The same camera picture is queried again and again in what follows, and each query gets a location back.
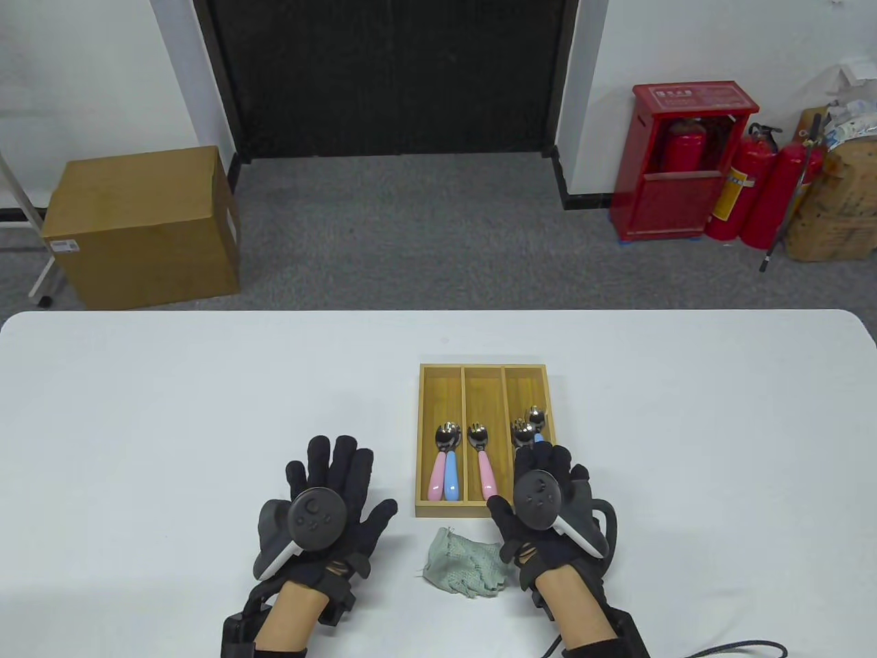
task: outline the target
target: white wall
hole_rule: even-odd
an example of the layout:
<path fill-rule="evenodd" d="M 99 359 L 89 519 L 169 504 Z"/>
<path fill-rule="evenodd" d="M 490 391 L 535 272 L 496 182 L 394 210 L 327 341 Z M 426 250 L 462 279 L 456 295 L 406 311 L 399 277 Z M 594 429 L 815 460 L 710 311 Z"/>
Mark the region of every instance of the white wall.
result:
<path fill-rule="evenodd" d="M 150 0 L 198 143 L 216 146 L 226 170 L 235 147 L 191 0 Z"/>
<path fill-rule="evenodd" d="M 581 0 L 572 54 L 585 69 L 595 30 L 581 24 L 601 1 Z M 830 100 L 834 67 L 858 55 L 877 55 L 874 0 L 609 0 L 587 109 L 565 98 L 559 123 L 569 192 L 614 189 L 634 84 L 736 80 L 761 106 L 758 120 L 788 136 L 801 109 Z M 573 66 L 571 57 L 567 97 L 584 87 Z"/>
<path fill-rule="evenodd" d="M 0 149 L 36 205 L 70 160 L 206 144 L 231 159 L 191 3 L 156 3 L 173 48 L 149 0 L 0 0 Z"/>

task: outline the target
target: glove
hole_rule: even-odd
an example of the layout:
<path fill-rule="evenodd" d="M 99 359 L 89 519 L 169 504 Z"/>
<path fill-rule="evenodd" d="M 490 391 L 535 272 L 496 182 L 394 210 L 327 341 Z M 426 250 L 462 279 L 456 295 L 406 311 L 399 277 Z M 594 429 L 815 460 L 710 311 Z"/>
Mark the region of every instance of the glove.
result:
<path fill-rule="evenodd" d="M 515 453 L 515 482 L 528 471 L 544 470 L 557 480 L 564 497 L 571 497 L 573 480 L 589 479 L 588 470 L 581 464 L 570 469 L 572 460 L 566 448 L 553 446 L 547 441 L 521 447 Z M 551 528 L 533 530 L 515 515 L 509 502 L 501 496 L 491 496 L 488 509 L 505 541 L 500 556 L 504 561 L 514 560 L 521 568 L 522 590 L 535 590 L 536 578 L 544 572 L 570 564 L 579 572 L 597 602 L 606 605 L 602 578 L 609 567 L 608 560 L 592 557 L 569 537 L 557 534 Z M 594 523 L 599 528 L 597 519 Z"/>
<path fill-rule="evenodd" d="M 374 454 L 367 448 L 357 448 L 352 436 L 336 439 L 331 465 L 330 450 L 327 437 L 314 437 L 308 445 L 307 472 L 300 461 L 291 461 L 286 467 L 286 479 L 290 500 L 311 487 L 328 487 L 338 493 L 347 508 L 344 532 L 328 548 L 294 555 L 274 576 L 256 585 L 247 602 L 250 610 L 258 610 L 260 603 L 291 581 L 322 591 L 330 599 L 320 623 L 335 626 L 341 614 L 350 610 L 356 600 L 350 593 L 350 578 L 354 573 L 368 578 L 371 572 L 368 558 L 387 523 L 398 511 L 398 505 L 388 498 L 376 505 L 366 520 L 361 520 Z"/>

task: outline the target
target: black door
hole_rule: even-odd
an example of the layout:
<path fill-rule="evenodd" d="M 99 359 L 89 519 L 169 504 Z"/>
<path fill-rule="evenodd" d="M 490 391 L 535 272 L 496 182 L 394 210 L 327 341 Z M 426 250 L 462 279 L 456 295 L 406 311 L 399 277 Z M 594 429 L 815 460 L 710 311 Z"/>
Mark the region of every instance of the black door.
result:
<path fill-rule="evenodd" d="M 209 0 L 252 157 L 536 151 L 564 0 Z"/>

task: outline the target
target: black cable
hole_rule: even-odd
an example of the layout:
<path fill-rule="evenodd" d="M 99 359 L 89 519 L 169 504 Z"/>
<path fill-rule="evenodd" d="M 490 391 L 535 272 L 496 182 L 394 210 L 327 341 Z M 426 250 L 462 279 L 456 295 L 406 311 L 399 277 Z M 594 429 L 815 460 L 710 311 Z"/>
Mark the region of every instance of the black cable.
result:
<path fill-rule="evenodd" d="M 557 651 L 558 646 L 560 646 L 560 636 L 559 635 L 556 638 L 554 638 L 554 642 L 551 643 L 551 646 L 548 648 L 548 650 L 542 654 L 542 658 L 550 658 L 551 654 L 553 654 L 555 651 Z"/>
<path fill-rule="evenodd" d="M 542 658 L 550 658 L 551 654 L 557 651 L 557 647 L 560 645 L 560 636 L 552 642 L 552 645 L 548 648 L 548 650 L 542 654 Z M 715 647 L 709 647 L 704 649 L 703 651 L 698 651 L 696 654 L 687 655 L 685 658 L 704 658 L 704 656 L 708 655 L 716 655 L 716 654 L 729 654 L 737 649 L 744 647 L 773 647 L 775 649 L 780 649 L 780 655 L 778 658 L 788 658 L 788 649 L 786 649 L 779 642 L 774 642 L 772 640 L 742 640 L 740 642 L 729 642 L 728 644 L 719 644 Z"/>
<path fill-rule="evenodd" d="M 741 642 L 730 642 L 728 644 L 720 644 L 717 647 L 710 647 L 703 651 L 698 651 L 696 654 L 687 655 L 685 658 L 703 658 L 705 655 L 729 654 L 732 651 L 743 647 L 773 647 L 775 649 L 780 649 L 780 658 L 786 658 L 786 656 L 788 656 L 788 649 L 782 646 L 779 642 L 773 642 L 771 640 L 743 640 Z"/>

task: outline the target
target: fire extinguisher cabinet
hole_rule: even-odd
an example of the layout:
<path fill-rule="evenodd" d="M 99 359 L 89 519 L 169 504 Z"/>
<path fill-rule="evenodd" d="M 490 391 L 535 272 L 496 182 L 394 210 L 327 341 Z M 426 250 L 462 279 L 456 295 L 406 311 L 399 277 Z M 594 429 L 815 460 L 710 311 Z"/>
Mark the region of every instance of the fire extinguisher cabinet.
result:
<path fill-rule="evenodd" d="M 621 241 L 703 233 L 759 106 L 735 82 L 638 84 L 612 197 Z"/>

